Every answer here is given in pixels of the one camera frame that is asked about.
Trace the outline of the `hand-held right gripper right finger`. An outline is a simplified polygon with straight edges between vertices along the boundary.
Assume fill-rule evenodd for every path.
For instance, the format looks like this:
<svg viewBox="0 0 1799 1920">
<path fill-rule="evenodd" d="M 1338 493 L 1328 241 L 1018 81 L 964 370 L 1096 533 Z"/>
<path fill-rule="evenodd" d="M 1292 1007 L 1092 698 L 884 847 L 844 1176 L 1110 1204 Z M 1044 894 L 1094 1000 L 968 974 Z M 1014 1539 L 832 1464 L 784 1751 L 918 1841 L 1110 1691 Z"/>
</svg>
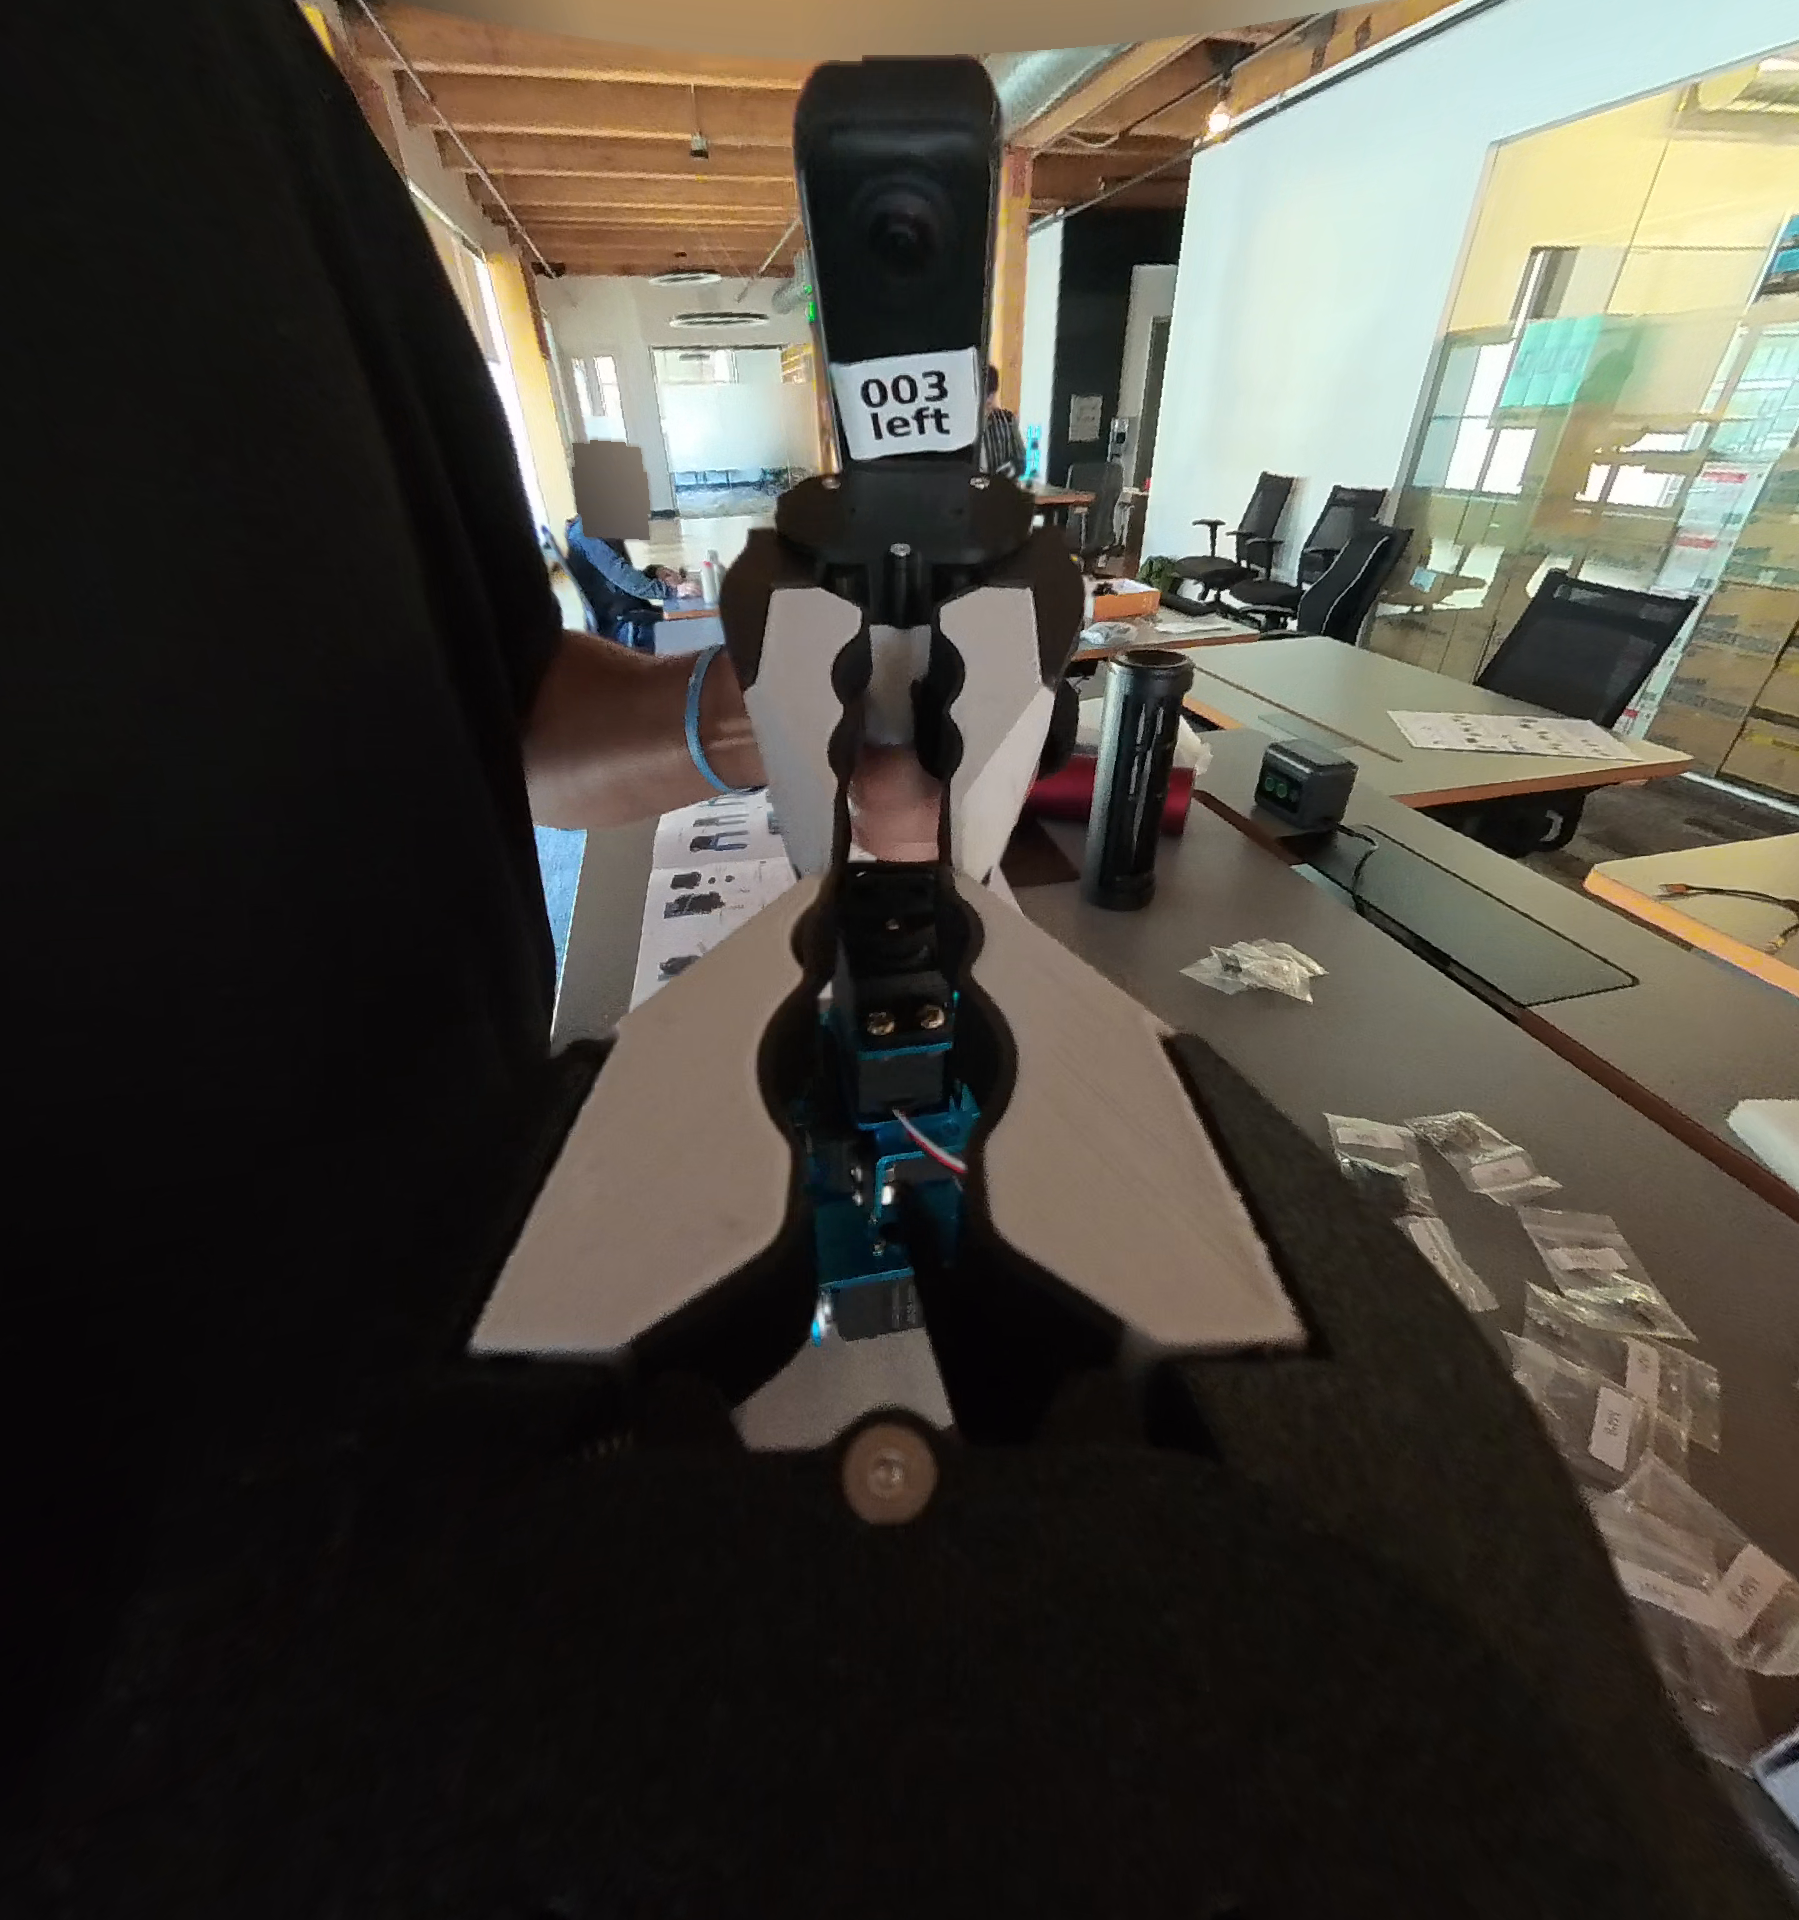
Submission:
<svg viewBox="0 0 1799 1920">
<path fill-rule="evenodd" d="M 1172 1051 L 1172 1031 L 1020 909 L 954 876 L 954 1065 L 976 1103 L 946 1383 L 1146 1379 L 1298 1354 L 1308 1330 Z"/>
</svg>

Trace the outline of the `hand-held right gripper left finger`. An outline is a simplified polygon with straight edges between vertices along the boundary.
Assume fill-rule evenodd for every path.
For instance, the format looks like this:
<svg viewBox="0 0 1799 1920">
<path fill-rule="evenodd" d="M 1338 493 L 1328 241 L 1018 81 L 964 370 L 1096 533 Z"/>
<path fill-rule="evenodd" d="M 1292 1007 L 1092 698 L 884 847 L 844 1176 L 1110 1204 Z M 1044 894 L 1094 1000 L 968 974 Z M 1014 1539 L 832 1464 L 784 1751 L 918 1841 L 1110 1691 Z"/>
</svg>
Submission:
<svg viewBox="0 0 1799 1920">
<path fill-rule="evenodd" d="M 768 1042 L 814 996 L 818 887 L 772 900 L 630 1009 L 474 1325 L 480 1359 L 760 1387 L 810 1338 L 812 1231 Z"/>
</svg>

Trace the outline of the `blue toy robot arm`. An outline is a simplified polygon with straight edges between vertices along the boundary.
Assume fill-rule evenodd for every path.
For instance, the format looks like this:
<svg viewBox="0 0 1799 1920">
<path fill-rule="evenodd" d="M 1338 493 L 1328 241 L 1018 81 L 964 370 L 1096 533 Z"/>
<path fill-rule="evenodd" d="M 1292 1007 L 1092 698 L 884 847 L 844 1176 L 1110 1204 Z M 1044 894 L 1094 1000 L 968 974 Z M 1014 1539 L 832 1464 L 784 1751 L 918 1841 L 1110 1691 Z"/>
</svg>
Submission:
<svg viewBox="0 0 1799 1920">
<path fill-rule="evenodd" d="M 960 992 L 928 864 L 838 884 L 816 1075 L 796 1106 L 812 1205 L 812 1346 L 924 1325 L 916 1268 L 952 1259 L 978 1102 L 956 1064 Z"/>
</svg>

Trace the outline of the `person's left forearm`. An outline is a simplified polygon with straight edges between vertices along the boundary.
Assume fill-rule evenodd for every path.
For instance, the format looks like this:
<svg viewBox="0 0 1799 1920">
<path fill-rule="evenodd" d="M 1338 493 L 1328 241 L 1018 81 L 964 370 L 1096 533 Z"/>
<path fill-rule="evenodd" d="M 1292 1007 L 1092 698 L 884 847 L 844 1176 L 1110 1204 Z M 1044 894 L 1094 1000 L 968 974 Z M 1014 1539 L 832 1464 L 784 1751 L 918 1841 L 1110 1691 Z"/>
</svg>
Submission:
<svg viewBox="0 0 1799 1920">
<path fill-rule="evenodd" d="M 564 632 L 524 723 L 530 818 L 594 832 L 694 801 L 708 785 L 686 735 L 692 659 Z"/>
</svg>

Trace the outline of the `cluttered office desk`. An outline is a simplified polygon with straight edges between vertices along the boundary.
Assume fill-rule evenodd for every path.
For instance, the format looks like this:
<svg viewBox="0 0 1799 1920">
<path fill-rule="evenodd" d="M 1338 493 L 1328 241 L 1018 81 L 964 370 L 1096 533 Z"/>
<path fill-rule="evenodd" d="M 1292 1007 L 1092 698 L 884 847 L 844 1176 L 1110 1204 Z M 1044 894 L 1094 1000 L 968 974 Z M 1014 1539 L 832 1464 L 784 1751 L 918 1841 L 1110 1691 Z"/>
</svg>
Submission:
<svg viewBox="0 0 1799 1920">
<path fill-rule="evenodd" d="M 1084 621 L 1076 645 L 1080 659 L 1110 659 L 1132 650 L 1218 650 L 1248 643 L 1264 633 L 1216 602 L 1194 602 L 1182 611 L 1164 602 L 1160 588 L 1140 578 L 1086 575 Z"/>
</svg>

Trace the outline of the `brown wooden desk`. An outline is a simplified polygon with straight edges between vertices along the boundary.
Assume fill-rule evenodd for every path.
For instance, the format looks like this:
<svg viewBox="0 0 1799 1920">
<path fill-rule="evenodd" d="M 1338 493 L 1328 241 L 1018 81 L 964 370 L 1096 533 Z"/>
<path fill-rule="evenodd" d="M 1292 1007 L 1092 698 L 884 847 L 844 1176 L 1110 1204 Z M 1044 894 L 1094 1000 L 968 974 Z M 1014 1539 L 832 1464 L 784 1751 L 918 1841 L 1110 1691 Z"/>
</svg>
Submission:
<svg viewBox="0 0 1799 1920">
<path fill-rule="evenodd" d="M 1602 861 L 1584 887 L 1799 1001 L 1799 832 Z"/>
</svg>

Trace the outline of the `blue wristband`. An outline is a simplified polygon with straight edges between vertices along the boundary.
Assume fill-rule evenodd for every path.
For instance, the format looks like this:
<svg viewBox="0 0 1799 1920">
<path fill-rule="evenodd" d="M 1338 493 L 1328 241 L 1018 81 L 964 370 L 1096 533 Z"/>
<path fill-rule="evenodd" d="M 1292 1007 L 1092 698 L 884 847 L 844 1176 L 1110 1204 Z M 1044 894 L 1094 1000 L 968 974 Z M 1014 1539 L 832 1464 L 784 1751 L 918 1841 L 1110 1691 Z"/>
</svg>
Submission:
<svg viewBox="0 0 1799 1920">
<path fill-rule="evenodd" d="M 714 764 L 706 737 L 708 683 L 722 656 L 724 645 L 706 645 L 694 653 L 682 709 L 682 733 L 696 773 L 714 793 L 722 797 L 750 797 L 758 787 L 754 783 L 726 779 Z"/>
</svg>

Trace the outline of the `black cylindrical flask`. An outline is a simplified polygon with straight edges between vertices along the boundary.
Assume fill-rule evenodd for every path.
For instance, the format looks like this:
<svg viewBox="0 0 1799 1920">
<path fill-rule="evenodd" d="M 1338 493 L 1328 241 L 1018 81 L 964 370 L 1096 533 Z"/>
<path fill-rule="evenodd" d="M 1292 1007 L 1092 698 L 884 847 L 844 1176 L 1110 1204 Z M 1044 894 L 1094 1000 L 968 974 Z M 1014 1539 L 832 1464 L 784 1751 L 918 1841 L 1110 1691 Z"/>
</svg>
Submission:
<svg viewBox="0 0 1799 1920">
<path fill-rule="evenodd" d="M 1184 653 L 1142 645 L 1106 664 L 1082 894 L 1104 909 L 1152 902 L 1182 703 L 1194 683 Z"/>
</svg>

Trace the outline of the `wooden column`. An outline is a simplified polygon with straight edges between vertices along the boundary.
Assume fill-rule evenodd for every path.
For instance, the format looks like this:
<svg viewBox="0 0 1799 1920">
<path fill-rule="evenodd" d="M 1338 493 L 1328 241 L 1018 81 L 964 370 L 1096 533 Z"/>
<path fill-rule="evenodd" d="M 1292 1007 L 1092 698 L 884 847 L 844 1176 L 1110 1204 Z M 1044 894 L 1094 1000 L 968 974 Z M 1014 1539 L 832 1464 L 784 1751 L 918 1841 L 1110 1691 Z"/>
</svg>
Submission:
<svg viewBox="0 0 1799 1920">
<path fill-rule="evenodd" d="M 1018 405 L 1024 371 L 1030 227 L 1030 199 L 1008 199 L 994 250 L 984 458 L 994 475 L 1012 481 L 1026 475 L 1028 462 Z"/>
</svg>

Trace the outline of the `printed instruction sheet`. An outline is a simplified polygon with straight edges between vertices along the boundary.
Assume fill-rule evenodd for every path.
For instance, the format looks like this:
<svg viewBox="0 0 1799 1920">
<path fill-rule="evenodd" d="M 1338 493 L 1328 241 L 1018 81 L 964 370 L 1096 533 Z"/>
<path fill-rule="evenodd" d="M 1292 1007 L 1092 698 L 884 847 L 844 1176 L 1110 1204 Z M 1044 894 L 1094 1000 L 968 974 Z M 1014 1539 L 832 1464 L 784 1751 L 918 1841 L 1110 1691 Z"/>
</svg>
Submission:
<svg viewBox="0 0 1799 1920">
<path fill-rule="evenodd" d="M 628 1005 L 642 1005 L 692 970 L 796 877 L 784 856 L 658 861 L 646 886 Z"/>
</svg>

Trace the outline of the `small black box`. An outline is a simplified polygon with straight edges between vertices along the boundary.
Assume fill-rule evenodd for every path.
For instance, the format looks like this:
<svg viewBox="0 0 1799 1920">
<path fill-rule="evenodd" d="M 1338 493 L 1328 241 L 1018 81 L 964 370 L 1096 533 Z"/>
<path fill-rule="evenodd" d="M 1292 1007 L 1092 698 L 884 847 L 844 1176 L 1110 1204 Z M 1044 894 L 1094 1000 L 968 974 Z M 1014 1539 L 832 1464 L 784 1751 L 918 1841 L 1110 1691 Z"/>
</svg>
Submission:
<svg viewBox="0 0 1799 1920">
<path fill-rule="evenodd" d="M 1300 835 L 1334 833 L 1358 781 L 1358 764 L 1316 741 L 1276 737 L 1258 766 L 1252 804 Z"/>
</svg>

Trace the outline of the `beige office table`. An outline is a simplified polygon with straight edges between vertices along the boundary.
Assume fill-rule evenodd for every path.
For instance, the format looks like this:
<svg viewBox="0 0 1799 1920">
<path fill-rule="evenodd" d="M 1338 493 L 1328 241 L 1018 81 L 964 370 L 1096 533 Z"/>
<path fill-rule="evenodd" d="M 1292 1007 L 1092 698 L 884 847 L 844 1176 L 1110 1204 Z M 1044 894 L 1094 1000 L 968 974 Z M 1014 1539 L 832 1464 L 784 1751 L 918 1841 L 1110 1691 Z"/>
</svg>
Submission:
<svg viewBox="0 0 1799 1920">
<path fill-rule="evenodd" d="M 1196 679 L 1186 698 L 1192 718 L 1222 730 L 1314 741 L 1352 758 L 1368 787 L 1422 810 L 1638 785 L 1694 770 L 1688 753 L 1650 740 L 1628 741 L 1620 758 L 1418 746 L 1396 723 L 1398 711 L 1544 721 L 1554 716 L 1326 636 L 1230 640 L 1194 647 L 1192 659 Z"/>
</svg>

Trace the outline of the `white paper sheet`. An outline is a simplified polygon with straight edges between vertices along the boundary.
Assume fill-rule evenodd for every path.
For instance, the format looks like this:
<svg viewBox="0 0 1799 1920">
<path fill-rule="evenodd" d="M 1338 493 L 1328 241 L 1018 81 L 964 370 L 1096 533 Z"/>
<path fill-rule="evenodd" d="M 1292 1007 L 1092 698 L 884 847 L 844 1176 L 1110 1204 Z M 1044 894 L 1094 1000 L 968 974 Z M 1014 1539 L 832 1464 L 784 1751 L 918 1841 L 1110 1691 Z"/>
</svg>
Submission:
<svg viewBox="0 0 1799 1920">
<path fill-rule="evenodd" d="M 1402 737 L 1428 753 L 1572 758 L 1640 764 L 1642 748 L 1584 718 L 1554 714 L 1490 714 L 1390 709 Z"/>
</svg>

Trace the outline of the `pile of small parts bags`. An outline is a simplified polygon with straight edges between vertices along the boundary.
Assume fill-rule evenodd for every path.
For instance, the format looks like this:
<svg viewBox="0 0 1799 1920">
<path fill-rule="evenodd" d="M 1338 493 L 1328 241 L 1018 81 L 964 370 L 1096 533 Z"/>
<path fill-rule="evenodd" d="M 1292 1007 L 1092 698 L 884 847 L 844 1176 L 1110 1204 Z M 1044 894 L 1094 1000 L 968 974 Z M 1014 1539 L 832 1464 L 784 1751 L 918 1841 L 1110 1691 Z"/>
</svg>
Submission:
<svg viewBox="0 0 1799 1920">
<path fill-rule="evenodd" d="M 1799 1577 L 1690 1478 L 1724 1446 L 1724 1381 L 1694 1327 L 1618 1222 L 1560 1205 L 1562 1184 L 1484 1115 L 1328 1111 L 1324 1129 L 1348 1181 L 1498 1332 L 1690 1735 L 1712 1761 L 1752 1770 L 1768 1742 L 1754 1682 L 1799 1677 Z M 1518 1307 L 1462 1249 L 1438 1159 L 1518 1219 L 1536 1257 Z"/>
</svg>

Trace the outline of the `shelf of cardboard boxes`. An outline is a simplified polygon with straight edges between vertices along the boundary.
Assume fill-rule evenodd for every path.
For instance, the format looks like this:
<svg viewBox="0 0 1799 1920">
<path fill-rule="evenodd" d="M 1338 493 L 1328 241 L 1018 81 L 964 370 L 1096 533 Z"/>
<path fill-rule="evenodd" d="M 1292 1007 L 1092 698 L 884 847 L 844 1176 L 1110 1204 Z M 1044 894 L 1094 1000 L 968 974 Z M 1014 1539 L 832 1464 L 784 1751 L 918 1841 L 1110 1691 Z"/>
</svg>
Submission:
<svg viewBox="0 0 1799 1920">
<path fill-rule="evenodd" d="M 1694 772 L 1799 806 L 1799 211 L 1756 270 L 1700 426 L 1660 578 L 1696 610 L 1640 726 Z"/>
</svg>

